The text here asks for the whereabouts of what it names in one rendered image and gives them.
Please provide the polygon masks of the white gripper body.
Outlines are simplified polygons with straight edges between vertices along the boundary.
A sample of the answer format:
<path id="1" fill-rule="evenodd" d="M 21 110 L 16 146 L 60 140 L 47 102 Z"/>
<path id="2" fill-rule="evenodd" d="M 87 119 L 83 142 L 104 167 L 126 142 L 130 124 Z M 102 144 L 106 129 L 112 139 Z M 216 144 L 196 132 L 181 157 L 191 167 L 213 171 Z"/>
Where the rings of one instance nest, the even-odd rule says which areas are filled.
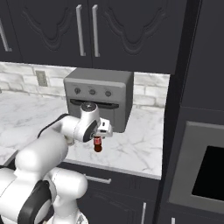
<path id="1" fill-rule="evenodd" d="M 113 130 L 112 129 L 98 129 L 95 133 L 97 137 L 112 137 Z"/>

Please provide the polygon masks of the red drink bottle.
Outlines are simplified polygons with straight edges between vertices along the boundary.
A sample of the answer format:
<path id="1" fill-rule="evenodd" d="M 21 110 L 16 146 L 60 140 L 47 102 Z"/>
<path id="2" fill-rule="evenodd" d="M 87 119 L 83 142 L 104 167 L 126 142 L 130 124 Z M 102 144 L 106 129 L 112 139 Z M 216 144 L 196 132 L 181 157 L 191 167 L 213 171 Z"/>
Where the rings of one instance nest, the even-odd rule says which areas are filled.
<path id="1" fill-rule="evenodd" d="M 102 151 L 102 138 L 100 136 L 94 137 L 94 150 L 96 152 Z"/>

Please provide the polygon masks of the grey toaster oven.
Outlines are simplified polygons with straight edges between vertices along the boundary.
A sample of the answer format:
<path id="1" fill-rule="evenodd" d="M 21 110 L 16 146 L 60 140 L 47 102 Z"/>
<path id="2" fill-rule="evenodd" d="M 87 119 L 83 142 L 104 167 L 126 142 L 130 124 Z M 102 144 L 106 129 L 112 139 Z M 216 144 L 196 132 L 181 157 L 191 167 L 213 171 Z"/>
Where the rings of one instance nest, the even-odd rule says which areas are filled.
<path id="1" fill-rule="evenodd" d="M 119 108 L 99 108 L 99 112 L 101 118 L 110 120 L 114 132 L 123 133 L 132 110 L 133 86 L 133 72 L 76 68 L 64 79 L 68 114 L 81 117 L 80 106 L 73 105 L 70 99 L 119 104 Z M 80 89 L 79 94 L 74 92 L 75 88 Z M 96 94 L 91 95 L 90 89 L 94 89 Z"/>

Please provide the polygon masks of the dark drawer front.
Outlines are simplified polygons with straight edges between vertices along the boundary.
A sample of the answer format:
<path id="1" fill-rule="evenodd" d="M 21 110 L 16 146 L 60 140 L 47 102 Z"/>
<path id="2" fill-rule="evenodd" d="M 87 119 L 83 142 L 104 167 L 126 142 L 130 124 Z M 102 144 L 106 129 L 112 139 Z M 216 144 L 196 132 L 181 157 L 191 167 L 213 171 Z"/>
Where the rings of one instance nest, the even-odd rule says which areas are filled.
<path id="1" fill-rule="evenodd" d="M 121 173 L 118 171 L 107 171 L 67 162 L 61 163 L 59 165 L 59 168 L 76 171 L 82 174 L 87 174 L 88 176 L 101 179 L 112 179 L 109 185 L 89 180 L 88 185 L 91 188 L 153 201 L 156 200 L 158 195 L 158 179 L 139 177 L 136 175 Z"/>

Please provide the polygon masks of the dark base cupboard door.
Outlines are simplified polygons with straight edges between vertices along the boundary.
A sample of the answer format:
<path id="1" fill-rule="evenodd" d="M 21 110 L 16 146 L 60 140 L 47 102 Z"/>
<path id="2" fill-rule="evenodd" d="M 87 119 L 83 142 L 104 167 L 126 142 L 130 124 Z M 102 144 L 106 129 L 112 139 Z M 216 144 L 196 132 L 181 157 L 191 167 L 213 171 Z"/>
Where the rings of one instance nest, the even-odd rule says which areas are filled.
<path id="1" fill-rule="evenodd" d="M 141 224 L 143 203 L 146 202 L 144 224 L 152 224 L 155 202 L 119 193 L 88 188 L 77 200 L 89 224 Z"/>

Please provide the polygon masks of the grey built-in oven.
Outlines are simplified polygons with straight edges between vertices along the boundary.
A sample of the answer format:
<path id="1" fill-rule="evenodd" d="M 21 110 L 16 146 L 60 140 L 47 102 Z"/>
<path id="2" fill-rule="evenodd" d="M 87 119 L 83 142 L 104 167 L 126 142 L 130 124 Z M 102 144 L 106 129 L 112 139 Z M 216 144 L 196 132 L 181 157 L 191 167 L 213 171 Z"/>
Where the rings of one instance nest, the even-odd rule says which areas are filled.
<path id="1" fill-rule="evenodd" d="M 224 214 L 224 126 L 187 122 L 169 201 Z"/>

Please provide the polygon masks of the dark tall cupboard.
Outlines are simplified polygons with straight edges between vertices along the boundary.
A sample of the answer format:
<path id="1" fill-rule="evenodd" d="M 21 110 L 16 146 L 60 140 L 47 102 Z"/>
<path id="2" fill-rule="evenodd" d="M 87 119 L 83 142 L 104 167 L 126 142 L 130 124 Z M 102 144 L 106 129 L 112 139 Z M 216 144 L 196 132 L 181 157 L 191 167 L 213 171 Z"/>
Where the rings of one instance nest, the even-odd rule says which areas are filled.
<path id="1" fill-rule="evenodd" d="M 224 0 L 188 0 L 164 111 L 155 224 L 224 224 L 224 214 L 169 201 L 187 122 L 224 126 Z"/>

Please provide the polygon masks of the grey wall outlet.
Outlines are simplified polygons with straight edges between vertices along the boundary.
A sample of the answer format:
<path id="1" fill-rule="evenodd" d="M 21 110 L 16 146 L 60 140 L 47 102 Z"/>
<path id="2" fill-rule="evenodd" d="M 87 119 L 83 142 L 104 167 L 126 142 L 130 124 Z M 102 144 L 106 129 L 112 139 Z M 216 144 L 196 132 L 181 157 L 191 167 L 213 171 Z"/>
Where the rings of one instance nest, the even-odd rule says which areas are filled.
<path id="1" fill-rule="evenodd" d="M 39 71 L 39 70 L 36 70 L 35 73 L 37 76 L 38 84 L 41 87 L 47 87 L 48 84 L 47 84 L 47 79 L 46 79 L 46 73 L 44 71 Z"/>

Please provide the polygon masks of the dark wall cupboard door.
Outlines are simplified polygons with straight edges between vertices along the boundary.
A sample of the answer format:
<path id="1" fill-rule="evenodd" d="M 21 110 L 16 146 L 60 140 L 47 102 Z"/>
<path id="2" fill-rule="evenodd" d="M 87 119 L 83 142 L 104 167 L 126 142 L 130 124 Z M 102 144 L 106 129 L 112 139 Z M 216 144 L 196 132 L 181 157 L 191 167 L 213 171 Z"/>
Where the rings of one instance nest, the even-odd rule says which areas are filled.
<path id="1" fill-rule="evenodd" d="M 6 0 L 26 64 L 91 67 L 88 0 Z M 80 55 L 76 6 L 81 22 L 85 57 Z"/>
<path id="2" fill-rule="evenodd" d="M 88 0 L 93 67 L 174 74 L 187 0 Z M 97 4 L 100 57 L 92 7 Z"/>
<path id="3" fill-rule="evenodd" d="M 22 62 L 22 56 L 19 51 L 17 36 L 11 19 L 9 6 L 6 0 L 0 0 L 0 18 L 3 23 L 5 36 L 12 52 L 6 52 L 0 37 L 0 61 L 1 62 Z"/>

